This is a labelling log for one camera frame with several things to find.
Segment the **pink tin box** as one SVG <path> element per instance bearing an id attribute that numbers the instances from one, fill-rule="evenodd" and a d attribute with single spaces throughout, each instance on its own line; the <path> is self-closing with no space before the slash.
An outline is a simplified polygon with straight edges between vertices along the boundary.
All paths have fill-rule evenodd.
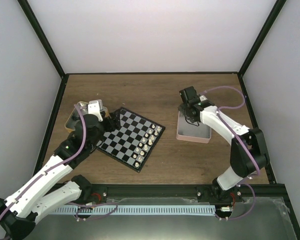
<path id="1" fill-rule="evenodd" d="M 199 122 L 191 123 L 180 111 L 178 112 L 176 139 L 194 143 L 209 143 L 212 130 Z"/>

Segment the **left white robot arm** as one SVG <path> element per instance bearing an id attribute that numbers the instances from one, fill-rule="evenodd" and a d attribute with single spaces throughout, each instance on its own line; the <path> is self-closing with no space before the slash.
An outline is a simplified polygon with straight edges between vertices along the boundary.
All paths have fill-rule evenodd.
<path id="1" fill-rule="evenodd" d="M 91 198 L 92 184 L 82 175 L 74 176 L 56 190 L 52 187 L 96 150 L 105 133 L 120 128 L 120 114 L 111 112 L 99 119 L 88 113 L 80 114 L 79 118 L 74 130 L 60 143 L 45 166 L 18 191 L 5 199 L 0 198 L 0 226 L 6 231 L 6 239 L 23 240 L 55 209 Z"/>

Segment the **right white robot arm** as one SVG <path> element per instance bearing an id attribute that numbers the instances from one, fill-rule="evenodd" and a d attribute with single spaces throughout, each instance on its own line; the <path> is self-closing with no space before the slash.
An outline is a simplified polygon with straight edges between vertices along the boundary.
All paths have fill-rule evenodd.
<path id="1" fill-rule="evenodd" d="M 219 202 L 226 200 L 243 180 L 259 175 L 270 163 L 262 130 L 249 128 L 228 117 L 209 100 L 195 104 L 182 103 L 178 110 L 190 123 L 202 123 L 212 128 L 230 145 L 230 166 L 215 178 L 210 195 Z"/>

